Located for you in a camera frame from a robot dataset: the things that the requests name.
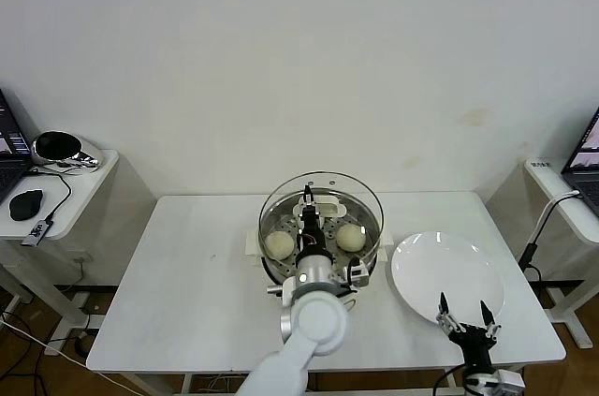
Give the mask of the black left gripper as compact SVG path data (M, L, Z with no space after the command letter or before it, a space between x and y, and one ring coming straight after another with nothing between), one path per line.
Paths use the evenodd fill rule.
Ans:
M323 256L327 257L329 251L326 247L326 237L319 225L321 213L320 205L314 202L312 187L307 183L302 194L301 221L303 227L299 234L300 257Z

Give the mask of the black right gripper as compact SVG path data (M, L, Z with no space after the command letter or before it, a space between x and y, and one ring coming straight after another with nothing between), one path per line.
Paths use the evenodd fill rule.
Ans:
M435 317L444 333L449 334L449 340L457 345L463 355L467 368L490 368L491 360L489 351L497 344L495 337L501 328L497 324L493 312L484 301L480 301L481 315L485 329L461 325L450 313L446 295L440 295L438 314Z

